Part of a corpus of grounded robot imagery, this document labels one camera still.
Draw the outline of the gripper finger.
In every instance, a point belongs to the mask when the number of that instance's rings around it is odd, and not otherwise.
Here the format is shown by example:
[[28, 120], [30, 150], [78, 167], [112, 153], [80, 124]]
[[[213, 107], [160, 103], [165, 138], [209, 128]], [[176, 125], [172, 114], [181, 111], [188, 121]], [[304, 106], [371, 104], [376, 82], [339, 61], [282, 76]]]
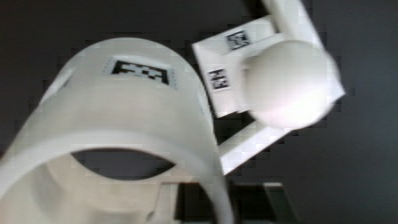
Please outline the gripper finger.
[[270, 219], [272, 224], [300, 224], [300, 219], [297, 217], [295, 209], [291, 207], [291, 202], [284, 190], [284, 185], [281, 182], [263, 183], [266, 198], [270, 202], [270, 209], [273, 213], [273, 218]]

